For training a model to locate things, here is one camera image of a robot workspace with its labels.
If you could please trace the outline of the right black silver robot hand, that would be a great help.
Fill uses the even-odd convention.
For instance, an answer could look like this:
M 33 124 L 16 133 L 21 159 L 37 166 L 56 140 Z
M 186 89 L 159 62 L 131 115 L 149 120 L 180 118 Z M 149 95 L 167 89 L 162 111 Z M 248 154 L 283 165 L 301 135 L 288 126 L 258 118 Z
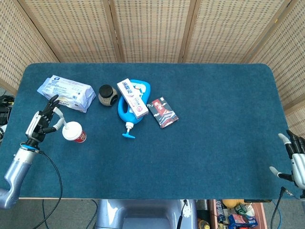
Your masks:
M 288 157 L 291 162 L 291 174 L 279 172 L 275 167 L 269 167 L 270 171 L 278 178 L 293 182 L 299 189 L 305 189 L 305 139 L 295 135 L 292 131 L 286 131 L 289 138 L 279 133 Z

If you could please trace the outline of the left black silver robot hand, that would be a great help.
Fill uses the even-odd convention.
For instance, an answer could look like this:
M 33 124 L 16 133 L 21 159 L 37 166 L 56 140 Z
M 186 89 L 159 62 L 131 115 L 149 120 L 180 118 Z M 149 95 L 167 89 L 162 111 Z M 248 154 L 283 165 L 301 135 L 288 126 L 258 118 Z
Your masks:
M 54 95 L 44 110 L 35 113 L 25 133 L 28 139 L 25 145 L 38 149 L 38 144 L 43 142 L 46 134 L 56 132 L 65 123 L 58 97 L 58 94 Z M 55 125 L 49 126 L 54 114 L 59 116 L 59 120 Z

